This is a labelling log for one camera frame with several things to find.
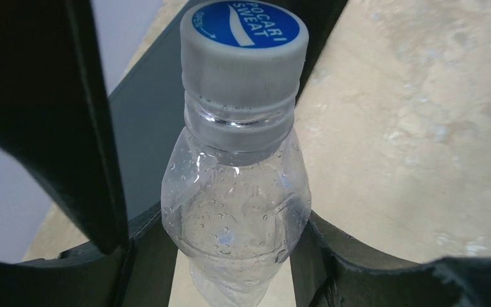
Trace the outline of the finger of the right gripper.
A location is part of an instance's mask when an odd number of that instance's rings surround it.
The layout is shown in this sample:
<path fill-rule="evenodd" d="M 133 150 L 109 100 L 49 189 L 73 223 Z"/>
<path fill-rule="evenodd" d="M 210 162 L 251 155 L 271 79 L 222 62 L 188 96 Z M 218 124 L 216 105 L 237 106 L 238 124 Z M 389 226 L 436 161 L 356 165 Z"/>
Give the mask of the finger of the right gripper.
<path fill-rule="evenodd" d="M 128 246 L 89 1 L 0 1 L 0 149 L 102 253 Z"/>

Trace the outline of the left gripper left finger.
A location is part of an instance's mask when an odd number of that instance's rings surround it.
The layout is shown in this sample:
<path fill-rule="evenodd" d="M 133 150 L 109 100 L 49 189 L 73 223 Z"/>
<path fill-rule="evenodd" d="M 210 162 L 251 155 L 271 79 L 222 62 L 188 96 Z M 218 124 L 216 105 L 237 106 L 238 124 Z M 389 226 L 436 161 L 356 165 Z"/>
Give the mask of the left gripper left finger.
<path fill-rule="evenodd" d="M 129 222 L 126 248 L 105 255 L 88 241 L 57 259 L 0 262 L 0 306 L 168 306 L 177 248 L 160 204 Z"/>

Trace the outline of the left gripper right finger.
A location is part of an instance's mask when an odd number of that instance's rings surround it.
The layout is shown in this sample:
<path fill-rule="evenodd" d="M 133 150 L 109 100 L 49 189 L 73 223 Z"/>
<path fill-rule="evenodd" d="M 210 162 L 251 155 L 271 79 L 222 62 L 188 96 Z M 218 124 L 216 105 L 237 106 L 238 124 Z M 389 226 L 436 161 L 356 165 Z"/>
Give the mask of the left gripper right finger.
<path fill-rule="evenodd" d="M 491 258 L 417 264 L 312 214 L 290 257 L 297 306 L 491 306 Z"/>

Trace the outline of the clear plastic bottle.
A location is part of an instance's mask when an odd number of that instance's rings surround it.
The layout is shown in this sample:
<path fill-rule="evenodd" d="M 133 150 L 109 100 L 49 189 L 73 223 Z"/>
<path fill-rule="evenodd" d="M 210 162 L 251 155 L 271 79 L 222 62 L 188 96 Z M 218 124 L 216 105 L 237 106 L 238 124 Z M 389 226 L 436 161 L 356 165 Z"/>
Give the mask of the clear plastic bottle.
<path fill-rule="evenodd" d="M 163 227 L 210 306 L 257 306 L 311 213 L 294 104 L 228 108 L 186 95 L 184 119 L 162 179 Z"/>

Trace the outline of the blue white bottle cap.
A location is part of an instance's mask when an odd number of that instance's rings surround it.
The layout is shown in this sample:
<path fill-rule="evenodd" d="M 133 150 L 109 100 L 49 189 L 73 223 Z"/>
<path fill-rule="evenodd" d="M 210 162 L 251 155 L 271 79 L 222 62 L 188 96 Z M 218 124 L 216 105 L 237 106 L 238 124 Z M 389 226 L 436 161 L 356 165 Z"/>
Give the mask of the blue white bottle cap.
<path fill-rule="evenodd" d="M 273 109 L 295 100 L 309 33 L 261 1 L 207 1 L 180 21 L 185 91 L 223 107 Z"/>

